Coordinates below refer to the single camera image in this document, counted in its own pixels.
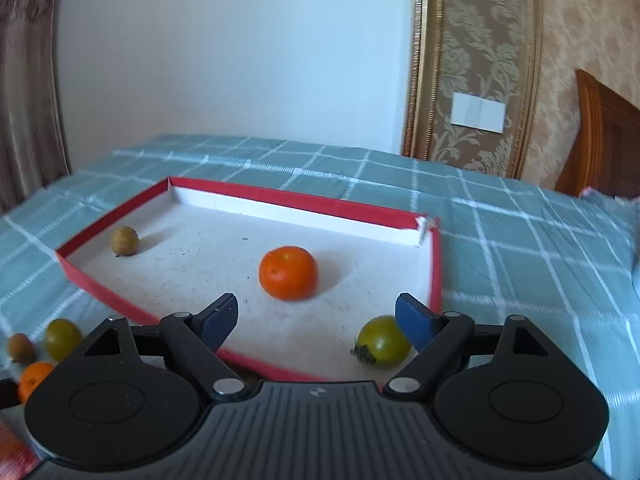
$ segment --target tangerine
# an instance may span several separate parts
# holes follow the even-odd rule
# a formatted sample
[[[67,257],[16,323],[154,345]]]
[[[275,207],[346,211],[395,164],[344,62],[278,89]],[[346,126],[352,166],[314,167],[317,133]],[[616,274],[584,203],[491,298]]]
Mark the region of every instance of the tangerine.
[[[279,247],[262,257],[258,279],[262,288],[274,298],[304,300],[318,286],[318,264],[302,247]]]
[[[25,404],[27,402],[29,396],[40,386],[40,383],[52,370],[53,365],[46,361],[39,361],[24,369],[20,376],[20,384],[18,384],[18,399],[20,399],[21,403]]]

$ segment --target light switch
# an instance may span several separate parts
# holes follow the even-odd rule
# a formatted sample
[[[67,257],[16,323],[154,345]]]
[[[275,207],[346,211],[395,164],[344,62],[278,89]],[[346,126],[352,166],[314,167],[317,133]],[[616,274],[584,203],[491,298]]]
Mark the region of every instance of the light switch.
[[[507,107],[498,101],[454,92],[450,122],[501,134],[506,110]]]

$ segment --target red and white box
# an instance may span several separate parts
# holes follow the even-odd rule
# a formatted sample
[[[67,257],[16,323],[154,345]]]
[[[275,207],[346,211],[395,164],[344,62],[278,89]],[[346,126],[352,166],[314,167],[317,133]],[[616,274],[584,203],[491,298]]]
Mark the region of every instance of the red and white box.
[[[140,249],[116,258],[111,233],[125,225]],[[285,245],[318,262],[309,300],[276,300],[258,282],[262,256]],[[361,327],[393,314],[402,292],[440,311],[440,238],[430,218],[289,191],[169,177],[56,253],[72,282],[140,324],[233,293],[238,325],[218,355],[271,380],[388,380],[402,365],[378,369],[350,355]]]

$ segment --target brown curtain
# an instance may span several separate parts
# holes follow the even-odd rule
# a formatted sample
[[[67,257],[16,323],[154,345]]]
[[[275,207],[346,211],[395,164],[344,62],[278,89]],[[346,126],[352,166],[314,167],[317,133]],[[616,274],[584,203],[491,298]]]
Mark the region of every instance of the brown curtain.
[[[0,212],[69,173],[52,56],[55,0],[0,0]]]

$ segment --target white wall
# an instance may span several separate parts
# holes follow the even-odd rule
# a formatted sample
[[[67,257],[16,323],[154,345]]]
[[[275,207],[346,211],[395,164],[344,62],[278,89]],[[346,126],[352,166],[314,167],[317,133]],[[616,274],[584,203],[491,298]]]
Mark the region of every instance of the white wall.
[[[59,0],[73,167],[160,133],[399,151],[412,0]]]

